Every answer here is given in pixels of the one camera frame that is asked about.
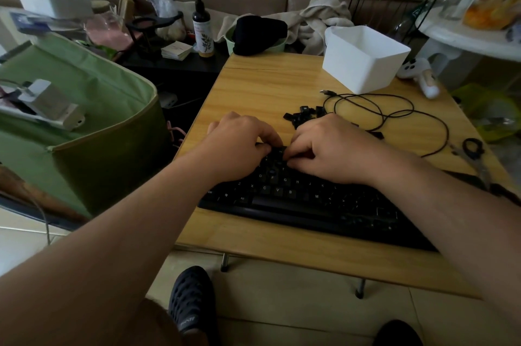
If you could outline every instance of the beige towel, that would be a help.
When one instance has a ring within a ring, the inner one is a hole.
[[[192,13],[195,10],[195,3],[193,1],[176,2],[176,5],[184,14],[186,27],[193,30]],[[220,11],[209,9],[207,11],[211,17],[214,40],[217,42],[224,40],[228,29],[235,25],[237,19],[240,18],[237,15]],[[265,18],[286,22],[288,24],[287,43],[292,44],[297,39],[300,40],[305,46],[303,53],[309,55],[323,54],[324,32],[329,26],[354,26],[351,22],[348,5],[345,1],[339,0],[311,0],[303,10],[266,15]]]

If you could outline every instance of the black keyboard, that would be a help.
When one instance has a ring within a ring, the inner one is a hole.
[[[216,185],[201,199],[199,207],[314,231],[436,251],[378,190],[360,184],[334,184],[290,169],[282,160],[284,149],[273,148],[248,177]],[[483,188],[477,177],[448,173]]]

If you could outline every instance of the hand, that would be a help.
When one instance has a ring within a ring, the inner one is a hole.
[[[255,145],[258,137],[266,144]],[[216,183],[221,183],[249,175],[270,153],[271,146],[282,146],[282,139],[271,125],[230,112],[208,126],[208,135],[194,154],[211,168]]]
[[[373,185],[389,152],[397,150],[342,117],[328,114],[299,126],[283,159],[290,168],[335,183]]]

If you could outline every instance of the wooden tabletop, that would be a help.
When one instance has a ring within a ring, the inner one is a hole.
[[[348,92],[346,87],[322,69],[322,60],[319,56],[290,53],[250,57],[232,55],[201,108],[179,154],[192,149],[203,139],[208,125],[230,111],[254,115],[273,125],[284,145],[289,145],[294,128],[291,122],[282,118],[285,112],[298,112],[301,105],[322,105],[325,96],[319,92],[321,89]],[[444,90],[437,99],[428,100],[416,85],[394,79],[390,86],[378,92],[407,97],[413,101],[417,110],[443,119],[450,128],[451,142],[456,145],[468,137],[479,138],[470,121]],[[406,108],[406,104],[396,98],[377,97],[374,101],[385,113]],[[362,128],[377,126],[380,121],[379,116],[349,103],[339,105],[337,112]],[[422,114],[390,119],[381,132],[389,144],[419,155],[434,151],[444,141],[443,126]],[[514,187],[489,149],[483,159],[494,182]],[[440,169],[475,174],[448,147],[426,160]],[[478,291],[438,253],[307,231],[200,208],[192,214],[178,243],[479,297]]]

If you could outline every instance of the white game controller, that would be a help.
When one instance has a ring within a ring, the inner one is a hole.
[[[396,73],[398,78],[412,78],[418,83],[427,99],[434,99],[440,94],[430,63],[425,58],[413,58],[404,63]]]

